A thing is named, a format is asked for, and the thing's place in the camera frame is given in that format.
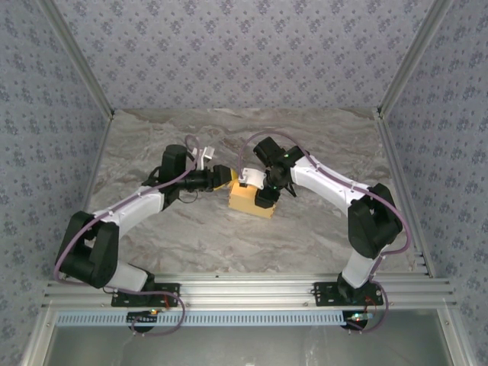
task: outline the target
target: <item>black motor joint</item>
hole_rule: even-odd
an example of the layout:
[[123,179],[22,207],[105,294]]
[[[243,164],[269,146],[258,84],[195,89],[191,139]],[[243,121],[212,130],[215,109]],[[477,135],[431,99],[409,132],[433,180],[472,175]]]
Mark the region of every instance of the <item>black motor joint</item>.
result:
[[278,201],[283,188],[296,197],[290,169],[303,157],[298,146],[285,151],[271,137],[266,137],[256,145],[253,152],[266,167],[264,188],[256,192],[255,205],[261,208],[272,207]]

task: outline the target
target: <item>cable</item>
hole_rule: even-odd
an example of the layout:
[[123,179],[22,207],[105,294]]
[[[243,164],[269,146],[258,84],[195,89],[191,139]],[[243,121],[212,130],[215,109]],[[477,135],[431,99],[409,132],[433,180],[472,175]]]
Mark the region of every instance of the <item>cable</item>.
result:
[[380,266],[381,261],[385,258],[386,255],[400,254],[400,253],[403,253],[406,250],[408,250],[408,248],[410,247],[410,243],[412,242],[412,232],[410,231],[409,224],[406,222],[406,220],[403,217],[403,215],[390,202],[386,201],[382,197],[380,197],[377,194],[374,194],[374,193],[372,193],[372,192],[370,192],[370,191],[368,191],[366,189],[363,189],[363,188],[360,188],[360,187],[356,187],[355,185],[352,185],[351,183],[348,183],[346,181],[343,181],[343,180],[335,177],[334,175],[331,175],[326,170],[322,169],[322,167],[319,164],[317,164],[312,159],[312,157],[310,156],[310,154],[300,145],[300,143],[298,143],[298,141],[296,141],[292,136],[288,135],[287,133],[284,133],[284,132],[281,132],[281,131],[267,130],[267,131],[258,132],[258,133],[255,133],[254,135],[252,135],[250,138],[248,138],[244,142],[244,144],[241,146],[241,149],[239,151],[239,157],[237,159],[237,173],[239,174],[239,177],[240,178],[242,178],[242,155],[244,153],[245,147],[253,139],[255,139],[256,137],[261,136],[261,135],[269,135],[269,134],[275,134],[275,135],[283,136],[283,137],[286,137],[287,139],[289,139],[291,142],[293,142],[298,147],[298,149],[300,149],[300,151],[303,153],[303,155],[307,158],[307,160],[312,164],[312,166],[318,172],[322,173],[328,179],[331,179],[335,183],[339,183],[340,185],[343,185],[344,187],[346,187],[348,189],[351,189],[351,190],[360,192],[362,194],[366,194],[367,196],[369,196],[369,197],[375,199],[376,201],[382,203],[384,206],[386,206],[387,208],[389,208],[391,210],[391,212],[393,212],[393,214],[396,217],[398,217],[398,220],[400,220],[400,222],[403,224],[403,228],[405,229],[405,234],[406,234],[406,242],[405,242],[405,245],[402,248],[400,248],[400,249],[389,250],[387,252],[381,253],[380,254],[380,257],[377,259],[376,263],[373,265],[373,268],[371,269],[371,272],[370,272],[370,275],[369,275],[369,281],[371,283],[373,283],[373,284],[376,284],[380,288],[381,292],[384,295],[384,299],[385,299],[385,311],[384,311],[384,314],[381,317],[380,321],[377,324],[375,324],[373,327],[371,327],[370,329],[367,329],[367,330],[363,330],[362,331],[364,333],[372,332],[373,330],[379,328],[381,326],[381,324],[383,324],[385,318],[387,317],[387,312],[388,312],[388,309],[389,309],[389,303],[388,303],[387,293],[385,292],[385,290],[383,289],[383,286],[381,286],[381,284],[379,284],[378,282],[376,282],[376,281],[373,280],[374,274],[375,274],[376,270],[378,269],[378,267]]
[[54,279],[56,281],[58,281],[60,283],[64,283],[64,284],[73,284],[73,285],[76,285],[76,286],[79,286],[79,285],[85,286],[85,284],[83,284],[83,283],[74,282],[74,281],[66,281],[66,280],[62,280],[59,277],[59,270],[61,269],[61,265],[63,264],[64,260],[66,259],[66,256],[68,255],[69,251],[76,244],[76,242],[78,242],[78,240],[83,236],[83,234],[85,234],[90,228],[92,228],[98,221],[100,221],[100,220],[104,219],[105,217],[109,216],[111,213],[118,211],[122,207],[125,207],[126,205],[128,205],[129,203],[135,201],[139,197],[145,196],[145,195],[147,195],[147,194],[149,194],[151,192],[158,191],[159,189],[168,187],[169,185],[172,185],[173,183],[176,183],[177,181],[179,181],[182,178],[184,178],[188,173],[190,173],[193,170],[193,168],[197,165],[198,157],[200,156],[200,144],[198,143],[198,140],[197,140],[197,138],[195,136],[187,135],[185,137],[185,145],[187,146],[187,148],[188,148],[188,141],[189,140],[193,140],[194,143],[195,143],[195,145],[196,145],[196,147],[197,147],[197,158],[193,161],[193,163],[191,164],[190,168],[188,168],[187,170],[185,170],[182,174],[180,174],[178,177],[172,179],[171,181],[167,181],[166,183],[162,183],[161,185],[157,185],[155,187],[149,187],[145,191],[140,192],[139,194],[134,194],[134,195],[126,198],[125,200],[121,201],[119,204],[117,204],[114,207],[112,207],[111,210],[108,210],[107,212],[102,213],[101,215],[97,216],[92,221],[90,221],[89,223],[87,223],[84,227],[82,227],[76,233],[76,235],[73,236],[73,239],[71,239],[71,241],[68,243],[68,245],[64,249],[63,253],[59,256],[59,259],[58,259],[56,265],[54,266]]
[[[85,234],[98,221],[100,221],[100,220],[104,219],[105,217],[107,217],[110,214],[110,212],[115,212],[115,211],[121,209],[122,207],[124,207],[124,206],[128,205],[129,203],[133,202],[134,200],[136,200],[138,197],[142,197],[142,196],[145,196],[145,195],[147,195],[147,194],[149,194],[151,192],[154,192],[156,190],[159,190],[159,189],[168,187],[169,185],[172,185],[173,183],[176,183],[180,179],[184,178],[188,173],[190,173],[197,166],[197,161],[198,161],[198,158],[200,156],[200,144],[198,142],[198,139],[195,136],[187,135],[185,137],[185,145],[186,145],[187,149],[188,149],[188,145],[189,145],[189,143],[188,143],[189,140],[193,140],[194,141],[194,144],[197,147],[197,156],[195,157],[195,159],[194,159],[193,163],[191,164],[190,168],[188,168],[187,170],[185,170],[182,174],[180,174],[175,179],[172,179],[171,181],[168,181],[168,182],[163,183],[161,185],[157,185],[155,187],[150,187],[150,188],[146,189],[145,191],[140,192],[139,194],[135,194],[133,196],[128,197],[127,199],[121,201],[116,206],[112,207],[111,210],[109,210],[109,211],[101,214],[100,216],[94,218],[92,221],[90,221],[88,224],[86,224],[84,227],[82,227],[76,233],[76,235],[73,237],[73,239],[71,239],[71,241],[68,243],[68,245],[64,249],[63,253],[61,253],[61,255],[59,256],[59,259],[56,262],[56,265],[54,266],[54,279],[56,281],[58,281],[59,283],[71,284],[71,285],[75,285],[75,286],[86,286],[86,284],[79,283],[79,282],[74,282],[74,281],[62,280],[59,277],[59,270],[61,269],[61,265],[63,264],[64,260],[66,259],[66,256],[68,255],[69,251],[78,242],[78,240],[83,236],[83,234]],[[116,289],[114,287],[112,287],[112,288],[115,289],[115,290],[118,290],[118,291],[125,292],[127,294],[135,294],[135,295],[144,295],[145,294],[145,295],[165,295],[165,296],[170,296],[170,297],[175,298],[181,304],[181,311],[182,311],[181,319],[179,320],[178,324],[176,324],[176,326],[174,326],[173,328],[171,328],[171,329],[169,329],[169,330],[167,330],[165,332],[152,333],[152,335],[147,335],[147,336],[165,336],[165,335],[171,334],[173,332],[176,332],[178,329],[181,328],[181,325],[182,325],[183,321],[185,320],[185,304],[183,303],[183,300],[179,296],[177,296],[177,295],[175,295],[173,293],[167,292],[167,291],[132,291],[132,290],[128,290],[128,289],[121,289],[121,288]]]
[[[375,303],[375,302],[374,302],[374,300],[373,300],[373,299],[371,299],[369,296],[365,296],[365,297],[364,297],[364,299],[366,300],[366,302],[368,302],[368,301],[369,301],[370,303],[372,303],[372,304],[374,305],[374,313],[373,313],[373,316],[375,316],[375,315],[376,315],[376,312],[377,312],[377,305],[376,305],[376,303]],[[364,311],[365,311],[366,313],[368,312],[368,305],[366,305],[366,306],[364,307]]]
[[133,295],[141,295],[141,294],[144,294],[144,295],[164,295],[164,296],[170,296],[173,299],[176,299],[176,301],[178,301],[180,303],[180,305],[181,305],[181,316],[180,316],[180,320],[178,321],[178,323],[175,326],[173,326],[171,329],[165,330],[164,332],[151,332],[151,333],[140,333],[140,332],[137,332],[135,330],[135,325],[137,323],[137,320],[140,318],[140,316],[136,316],[134,318],[134,320],[132,321],[132,323],[130,324],[130,328],[132,329],[133,334],[135,336],[142,336],[142,337],[160,337],[160,336],[166,336],[166,335],[172,334],[172,333],[176,332],[178,329],[180,329],[181,328],[181,325],[185,321],[185,315],[186,315],[185,303],[183,302],[183,300],[178,295],[173,294],[172,292],[168,292],[168,291],[129,291],[129,290],[120,290],[120,291],[121,292],[124,292],[126,294],[133,294]]

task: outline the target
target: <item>perforated strip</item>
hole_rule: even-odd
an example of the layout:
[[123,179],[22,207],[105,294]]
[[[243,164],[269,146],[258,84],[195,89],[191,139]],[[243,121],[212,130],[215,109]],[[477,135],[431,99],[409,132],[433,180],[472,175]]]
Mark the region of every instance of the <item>perforated strip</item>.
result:
[[[63,311],[58,326],[127,326],[124,311]],[[180,311],[160,313],[156,323],[141,326],[173,326]],[[340,326],[345,325],[342,311],[192,311],[183,326]]]

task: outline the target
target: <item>patterned wallpaper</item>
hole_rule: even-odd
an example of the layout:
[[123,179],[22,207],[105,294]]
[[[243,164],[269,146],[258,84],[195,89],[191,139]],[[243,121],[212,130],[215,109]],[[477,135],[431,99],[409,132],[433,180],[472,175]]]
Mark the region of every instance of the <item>patterned wallpaper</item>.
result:
[[488,364],[488,4],[454,2],[387,118],[438,275]]
[[34,0],[0,2],[0,364],[18,364],[105,121]]
[[380,104],[432,0],[56,0],[118,108]]

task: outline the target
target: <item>metal bracket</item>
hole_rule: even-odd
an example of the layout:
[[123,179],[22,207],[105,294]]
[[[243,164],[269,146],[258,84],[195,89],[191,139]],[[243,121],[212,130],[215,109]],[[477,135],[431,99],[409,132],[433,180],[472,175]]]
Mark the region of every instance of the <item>metal bracket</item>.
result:
[[244,185],[252,185],[257,189],[263,189],[266,173],[252,168],[244,168],[242,170],[242,178],[239,178],[239,183]]
[[316,282],[310,291],[315,297],[315,304],[318,307],[343,307],[343,306],[370,306],[371,302],[366,299],[371,298],[377,306],[383,305],[383,294],[381,289],[371,282],[367,282],[361,288],[362,294],[355,303],[349,303],[339,293],[337,282]]
[[[180,284],[154,284],[154,289],[151,291],[166,291],[172,292],[173,294],[179,296],[180,294]],[[116,294],[112,295],[112,307],[177,307],[178,301],[170,296],[164,297],[159,295],[132,295],[125,294],[124,292],[118,291]]]

